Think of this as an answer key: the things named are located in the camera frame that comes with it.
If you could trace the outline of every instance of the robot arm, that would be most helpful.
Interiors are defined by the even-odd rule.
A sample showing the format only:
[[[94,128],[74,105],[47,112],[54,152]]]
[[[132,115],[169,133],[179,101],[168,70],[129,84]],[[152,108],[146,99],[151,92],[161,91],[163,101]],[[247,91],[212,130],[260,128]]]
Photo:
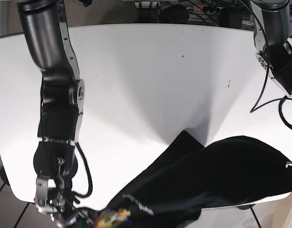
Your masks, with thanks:
[[[39,212],[51,215],[58,227],[78,227],[79,223],[79,227],[81,223],[83,227],[92,227],[92,221],[73,207],[73,202],[79,202],[76,196],[85,198],[91,194],[92,180],[86,195],[72,192],[72,178],[78,169],[75,145],[81,151],[78,132],[85,87],[69,39],[64,2],[17,2],[30,54],[42,72],[38,128],[41,141],[34,155],[34,202]]]
[[[292,47],[287,39],[290,32],[289,0],[251,0],[252,11],[258,18],[255,21],[254,42],[256,57],[263,68],[270,62],[269,77],[292,98]],[[267,37],[265,42],[262,28]]]

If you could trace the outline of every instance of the white table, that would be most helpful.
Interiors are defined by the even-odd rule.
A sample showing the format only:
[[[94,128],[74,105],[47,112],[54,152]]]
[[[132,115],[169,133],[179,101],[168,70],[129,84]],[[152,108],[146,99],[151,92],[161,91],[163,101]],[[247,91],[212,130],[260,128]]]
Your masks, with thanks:
[[[292,131],[278,116],[278,102],[249,113],[265,76],[252,32],[161,24],[69,32],[86,84],[80,144],[94,186],[81,206],[105,207],[185,128],[203,145],[251,136],[292,160]],[[24,36],[0,39],[0,155],[14,195],[24,201],[36,192],[40,84]],[[282,96],[269,81],[261,103]],[[291,102],[284,115],[292,123]],[[87,176],[76,155],[73,189],[85,193]]]

